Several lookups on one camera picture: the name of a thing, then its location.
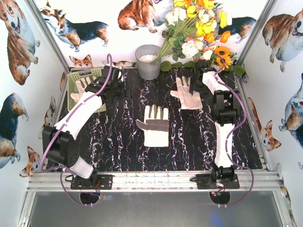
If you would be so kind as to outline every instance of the glove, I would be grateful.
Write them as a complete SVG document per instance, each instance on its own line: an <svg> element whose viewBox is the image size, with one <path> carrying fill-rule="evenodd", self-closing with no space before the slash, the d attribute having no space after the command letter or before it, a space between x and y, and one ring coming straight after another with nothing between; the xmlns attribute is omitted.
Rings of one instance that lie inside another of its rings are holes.
<svg viewBox="0 0 303 227"><path fill-rule="evenodd" d="M180 99L181 110L198 110L202 108L200 94L194 91L193 95L189 92L190 78L176 78L178 91L170 91L170 95Z"/></svg>
<svg viewBox="0 0 303 227"><path fill-rule="evenodd" d="M79 93L71 93L71 98L77 103L79 102L79 100L81 99L83 93L85 92L85 88L88 86L88 84L90 84L90 78L86 77L86 78L81 78L79 80L76 80L76 86L78 88Z"/></svg>
<svg viewBox="0 0 303 227"><path fill-rule="evenodd" d="M160 106L147 105L144 112L144 123L136 120L139 129L144 131L144 146L169 146L169 110Z"/></svg>

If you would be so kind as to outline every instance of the black marble tabletop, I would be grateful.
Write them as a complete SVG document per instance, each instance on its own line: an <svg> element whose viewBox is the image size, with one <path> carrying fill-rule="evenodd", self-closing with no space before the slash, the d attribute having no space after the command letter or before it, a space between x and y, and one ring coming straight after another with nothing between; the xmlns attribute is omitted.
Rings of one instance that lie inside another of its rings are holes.
<svg viewBox="0 0 303 227"><path fill-rule="evenodd" d="M186 68L161 73L153 81L139 77L137 69L125 69L131 81L132 100L116 101L107 111L95 113L78 134L80 155L101 172L207 170L216 154L216 128L211 120L213 95L201 95L203 108L181 110L179 99L170 95L177 90L176 76L191 76ZM234 78L220 75L230 87ZM169 147L149 148L143 145L144 133L135 123L143 122L146 105L169 109ZM67 114L67 95L60 119ZM232 158L241 166L261 169L262 164L248 121L236 130L232 141Z"/></svg>

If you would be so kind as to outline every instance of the plastic basket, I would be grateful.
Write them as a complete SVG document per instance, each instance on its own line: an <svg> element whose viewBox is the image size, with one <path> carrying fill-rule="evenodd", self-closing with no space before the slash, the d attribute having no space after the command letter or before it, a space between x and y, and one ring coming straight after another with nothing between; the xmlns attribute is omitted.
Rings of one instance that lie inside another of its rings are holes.
<svg viewBox="0 0 303 227"><path fill-rule="evenodd" d="M81 78L89 77L91 81L93 81L93 76L100 77L101 76L101 68L93 68L89 70L81 70L76 72L71 72L68 74L68 87L67 87L67 110L71 111L76 102L71 98L71 93L78 93L78 88L76 86L76 81ZM103 104L99 109L95 111L95 113L99 113L106 110L105 104Z"/></svg>

